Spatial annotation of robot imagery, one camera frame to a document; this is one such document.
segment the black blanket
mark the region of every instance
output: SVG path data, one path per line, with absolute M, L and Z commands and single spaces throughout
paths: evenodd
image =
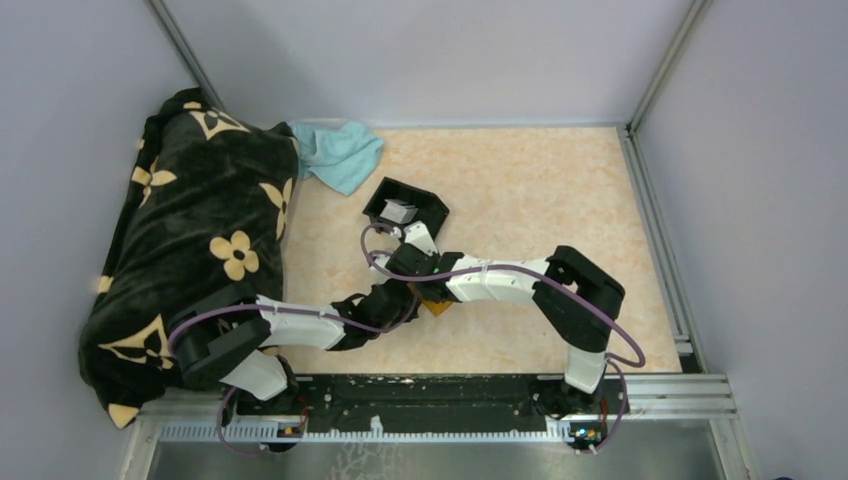
M 282 299 L 296 148 L 285 123 L 240 123 L 199 89 L 147 119 L 79 344 L 80 374 L 119 428 L 180 384 L 163 318 L 232 282 Z

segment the blue cloth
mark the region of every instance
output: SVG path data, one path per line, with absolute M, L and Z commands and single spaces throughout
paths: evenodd
M 300 178 L 314 174 L 333 190 L 350 195 L 377 168 L 383 139 L 359 122 L 339 130 L 306 123 L 290 126 L 300 148 Z

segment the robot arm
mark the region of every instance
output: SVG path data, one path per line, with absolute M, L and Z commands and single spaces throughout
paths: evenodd
M 402 244 L 390 257 L 366 252 L 381 280 L 368 295 L 313 307 L 256 295 L 241 283 L 172 317 L 168 329 L 171 337 L 178 336 L 172 338 L 172 352 L 185 385 L 205 389 L 220 382 L 269 400 L 284 393 L 294 379 L 282 359 L 261 350 L 280 345 L 357 348 L 414 318 L 420 297 L 431 302 L 498 300 L 537 306 L 569 344 L 565 382 L 587 394 L 595 391 L 606 366 L 610 327 L 585 304 L 615 319 L 624 289 L 577 250 L 560 246 L 547 258 L 484 260 L 460 252 L 439 253 L 421 222 L 403 230 L 376 226 L 392 231 Z M 555 288 L 575 283 L 582 303 Z M 244 311 L 217 322 L 181 327 L 198 313 L 221 307 Z M 184 333 L 175 335 L 180 328 Z

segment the white wall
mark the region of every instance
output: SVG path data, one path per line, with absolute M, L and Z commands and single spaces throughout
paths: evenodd
M 718 1 L 639 139 L 764 479 L 845 478 L 848 2 Z
M 5 2 L 0 48 L 0 476 L 114 478 L 77 334 L 144 119 L 191 81 L 141 0 Z
M 624 122 L 690 0 L 167 0 L 228 110 L 375 126 Z

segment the aluminum frame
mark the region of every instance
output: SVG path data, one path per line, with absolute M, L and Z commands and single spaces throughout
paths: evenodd
M 145 0 L 145 2 L 197 84 L 204 90 L 214 106 L 222 108 L 223 102 L 220 96 L 203 71 L 165 0 Z M 701 368 L 706 368 L 707 363 L 698 341 L 691 308 L 686 298 L 674 252 L 668 241 L 668 233 L 656 200 L 650 173 L 639 146 L 638 132 L 682 57 L 695 27 L 700 23 L 711 3 L 711 0 L 692 1 L 648 89 L 640 100 L 633 119 L 626 125 L 617 127 L 652 258 L 661 282 L 661 291 L 678 352 L 681 356 L 694 354 Z M 755 480 L 758 478 L 751 467 L 751 455 L 739 423 L 733 395 L 723 374 L 630 374 L 627 375 L 627 380 L 631 397 L 631 413 L 626 414 L 623 420 L 709 420 L 716 455 L 726 478 Z M 122 480 L 148 478 L 157 445 L 162 441 L 179 441 L 180 434 L 175 434 L 172 428 L 176 422 L 200 422 L 201 425 L 209 427 L 212 424 L 210 419 L 215 417 L 219 401 L 216 395 L 169 392 L 163 399 L 145 405 L 133 425 L 119 478 Z M 575 415 L 566 417 L 564 421 L 594 419 L 597 419 L 597 416 Z M 285 417 L 259 417 L 251 421 L 256 427 L 259 426 L 256 422 L 291 420 Z M 367 435 L 357 436 L 356 439 L 358 441 L 398 440 L 397 437 L 385 434 L 379 429 L 372 428 L 371 432 L 365 433 Z M 551 429 L 549 428 L 546 433 L 551 434 Z M 559 426 L 554 425 L 552 433 L 554 437 L 560 438 L 561 433 Z M 316 435 L 315 438 L 307 436 L 307 441 L 335 441 L 332 436 L 323 435 L 323 437 Z M 352 439 L 344 436 L 339 438 L 345 441 Z M 423 438 L 412 438 L 412 441 L 420 441 Z M 515 441 L 515 437 L 509 435 L 486 438 L 488 441 Z M 451 437 L 436 439 L 436 441 L 455 440 Z

